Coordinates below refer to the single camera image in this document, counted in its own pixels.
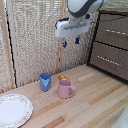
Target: wooden countertop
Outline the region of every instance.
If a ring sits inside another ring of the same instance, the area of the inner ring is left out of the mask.
[[[69,99],[57,95],[59,74],[76,86]],[[39,81],[8,91],[6,94],[27,96],[33,103],[33,114],[21,128],[110,128],[128,103],[128,86],[86,65],[52,76],[47,92]]]

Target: pink mug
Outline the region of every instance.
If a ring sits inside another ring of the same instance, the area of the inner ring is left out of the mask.
[[[69,80],[60,80],[59,81],[59,87],[58,87],[58,96],[61,98],[69,98],[72,95],[74,95],[76,91],[76,87],[69,81]]]

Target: blue cup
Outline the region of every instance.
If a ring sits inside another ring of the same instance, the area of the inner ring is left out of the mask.
[[[42,73],[40,75],[40,89],[48,91],[51,87],[51,75],[48,73]]]

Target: plate rim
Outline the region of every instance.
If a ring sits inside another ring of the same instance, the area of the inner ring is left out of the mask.
[[[26,97],[26,96],[24,96],[24,95],[21,95],[21,94],[8,94],[8,95],[4,95],[4,96],[1,96],[0,97],[0,99],[2,99],[2,98],[8,98],[9,96],[17,96],[17,97],[23,97],[24,99],[26,99],[26,101],[28,101],[28,103],[29,103],[29,105],[31,106],[31,110],[29,110],[28,111],[28,116],[26,117],[26,118],[23,118],[23,119],[21,119],[20,121],[18,121],[18,123],[15,125],[14,123],[13,124],[0,124],[0,126],[2,126],[3,128],[7,128],[7,127],[20,127],[20,126],[22,126],[23,124],[25,124],[28,120],[29,120],[29,118],[31,117],[31,115],[32,115],[32,113],[33,113],[33,104],[32,104],[32,102],[30,101],[30,99],[28,98],[28,97]]]

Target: mug handle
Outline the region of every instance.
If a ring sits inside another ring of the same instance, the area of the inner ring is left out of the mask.
[[[68,87],[74,90],[74,92],[69,96],[69,97],[72,97],[76,92],[76,87],[72,83],[71,83],[71,86],[68,86]]]

